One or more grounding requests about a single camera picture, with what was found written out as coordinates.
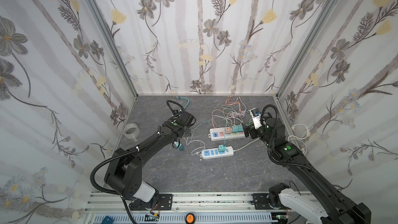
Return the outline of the white power strip blue outlets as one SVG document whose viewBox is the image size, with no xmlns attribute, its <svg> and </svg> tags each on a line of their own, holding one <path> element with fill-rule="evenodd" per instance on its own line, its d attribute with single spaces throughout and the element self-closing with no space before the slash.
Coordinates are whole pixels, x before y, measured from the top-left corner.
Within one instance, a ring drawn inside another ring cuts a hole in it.
<svg viewBox="0 0 398 224">
<path fill-rule="evenodd" d="M 230 157 L 234 155 L 234 149 L 232 146 L 227 146 L 225 151 L 218 151 L 217 148 L 204 149 L 201 152 L 202 159 L 215 159 L 222 157 Z"/>
</svg>

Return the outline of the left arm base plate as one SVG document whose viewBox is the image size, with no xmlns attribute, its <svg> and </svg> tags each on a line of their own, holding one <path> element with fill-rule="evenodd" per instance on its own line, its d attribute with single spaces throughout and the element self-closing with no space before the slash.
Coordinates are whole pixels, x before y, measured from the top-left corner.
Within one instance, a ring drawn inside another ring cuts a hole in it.
<svg viewBox="0 0 398 224">
<path fill-rule="evenodd" d="M 129 204 L 131 211 L 170 211 L 173 204 L 172 194 L 155 194 L 148 203 L 140 199 L 133 200 Z"/>
</svg>

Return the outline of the white six-outlet colourful power strip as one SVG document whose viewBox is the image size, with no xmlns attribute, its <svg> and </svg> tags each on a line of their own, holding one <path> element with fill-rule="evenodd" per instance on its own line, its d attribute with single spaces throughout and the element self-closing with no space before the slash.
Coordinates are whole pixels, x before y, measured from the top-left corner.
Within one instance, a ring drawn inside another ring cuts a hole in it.
<svg viewBox="0 0 398 224">
<path fill-rule="evenodd" d="M 209 135 L 208 137 L 211 139 L 211 141 L 224 141 L 224 140 L 233 140 L 233 139 L 240 139 L 244 138 L 245 134 L 244 132 L 236 132 L 236 133 L 231 133 L 231 134 L 226 134 L 225 133 L 226 127 L 224 128 L 212 128 L 209 129 Z"/>
</svg>

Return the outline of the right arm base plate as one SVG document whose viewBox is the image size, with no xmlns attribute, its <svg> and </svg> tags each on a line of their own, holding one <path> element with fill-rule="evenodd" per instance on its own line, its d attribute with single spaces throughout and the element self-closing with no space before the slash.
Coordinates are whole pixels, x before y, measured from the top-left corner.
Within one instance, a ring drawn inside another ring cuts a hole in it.
<svg viewBox="0 0 398 224">
<path fill-rule="evenodd" d="M 289 208 L 282 205 L 279 197 L 275 193 L 257 193 L 252 195 L 252 205 L 256 210 L 288 210 Z"/>
</svg>

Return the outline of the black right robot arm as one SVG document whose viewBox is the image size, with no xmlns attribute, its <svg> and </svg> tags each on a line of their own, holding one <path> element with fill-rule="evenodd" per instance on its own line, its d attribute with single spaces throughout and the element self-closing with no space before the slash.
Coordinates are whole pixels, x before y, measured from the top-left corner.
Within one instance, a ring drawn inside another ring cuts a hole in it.
<svg viewBox="0 0 398 224">
<path fill-rule="evenodd" d="M 279 183 L 269 189 L 266 203 L 273 208 L 290 208 L 313 224 L 371 223 L 371 210 L 364 203 L 355 203 L 322 176 L 301 150 L 285 139 L 284 128 L 277 118 L 267 118 L 258 127 L 243 126 L 245 136 L 260 139 L 266 145 L 269 159 L 294 174 L 318 202 Z"/>
</svg>

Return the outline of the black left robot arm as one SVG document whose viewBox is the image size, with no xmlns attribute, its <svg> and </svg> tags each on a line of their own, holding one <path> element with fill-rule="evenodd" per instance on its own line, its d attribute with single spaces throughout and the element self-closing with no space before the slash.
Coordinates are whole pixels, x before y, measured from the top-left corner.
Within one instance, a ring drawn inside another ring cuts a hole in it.
<svg viewBox="0 0 398 224">
<path fill-rule="evenodd" d="M 90 174 L 92 186 L 100 192 L 119 195 L 123 200 L 155 202 L 158 191 L 142 180 L 145 164 L 160 150 L 179 141 L 195 124 L 196 118 L 182 111 L 157 127 L 155 134 L 135 147 L 117 149 Z"/>
</svg>

